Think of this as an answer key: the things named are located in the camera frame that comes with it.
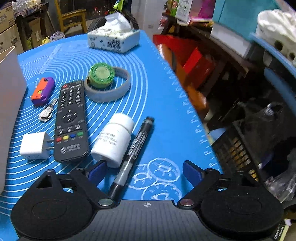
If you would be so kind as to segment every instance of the green box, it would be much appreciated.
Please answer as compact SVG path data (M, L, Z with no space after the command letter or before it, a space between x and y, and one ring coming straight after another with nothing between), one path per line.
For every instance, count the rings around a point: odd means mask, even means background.
M178 8L179 0L173 0L172 8L170 9L170 15L175 17L177 8Z

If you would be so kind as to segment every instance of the blue mat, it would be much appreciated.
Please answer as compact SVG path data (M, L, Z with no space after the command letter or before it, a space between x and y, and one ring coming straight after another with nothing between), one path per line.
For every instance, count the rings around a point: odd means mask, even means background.
M9 218L11 209L46 169L54 169L62 174L95 163L91 156L80 163L60 164L53 156L47 160L28 161L19 155L24 134L46 131L51 137L54 136L55 118L48 123L41 123L38 115L42 108L34 108L30 99L42 77L55 79L53 99L59 96L63 84L86 78L94 63L105 62L130 72L132 86L123 98L109 103L95 103L86 97L90 149L114 113L122 112L133 118L134 134L148 115L155 118L154 132L131 179L125 199L173 199L177 202L192 188L182 174L185 160L191 160L203 169L211 167L220 171L186 93L144 32L141 32L140 45L125 54L91 49L87 45L86 35L79 35L25 52L19 55L19 62L28 90L16 119L8 156L6 185L0 196L1 241L17 240ZM115 78L112 88L121 85L122 81L121 78ZM108 190L116 172L109 170L98 186L102 191Z

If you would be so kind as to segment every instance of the black marker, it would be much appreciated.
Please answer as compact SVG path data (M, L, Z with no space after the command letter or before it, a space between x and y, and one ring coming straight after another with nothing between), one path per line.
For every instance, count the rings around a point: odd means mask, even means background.
M147 117L142 125L141 128L136 135L135 139L133 140L131 147L127 153L127 156L118 172L114 182L112 183L110 190L108 192L108 196L113 199L117 200L121 190L123 189L128 176L130 175L130 171L133 165L136 163L137 156L151 130L153 127L154 119L152 117Z

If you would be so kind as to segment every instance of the blue shelf edge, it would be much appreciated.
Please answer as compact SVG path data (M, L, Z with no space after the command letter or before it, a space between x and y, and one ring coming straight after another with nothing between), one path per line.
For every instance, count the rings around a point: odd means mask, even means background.
M257 44L259 44L261 47L266 49L273 57L275 57L278 61L280 61L284 65L284 67L294 76L294 78L296 78L296 68L278 50L276 50L273 46L271 46L262 38L259 38L258 36L256 36L255 33L250 33L249 39L253 40Z
M282 80L277 74L275 74L271 69L265 68L264 76L280 93L280 95L283 97L284 101L296 117L295 93L292 91L290 86L284 80Z

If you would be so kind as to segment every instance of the green lid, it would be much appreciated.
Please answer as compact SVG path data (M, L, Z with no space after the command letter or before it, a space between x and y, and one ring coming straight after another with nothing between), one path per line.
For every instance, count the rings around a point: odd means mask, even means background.
M105 88L114 79L114 69L105 63L94 64L89 71L89 82L95 88Z

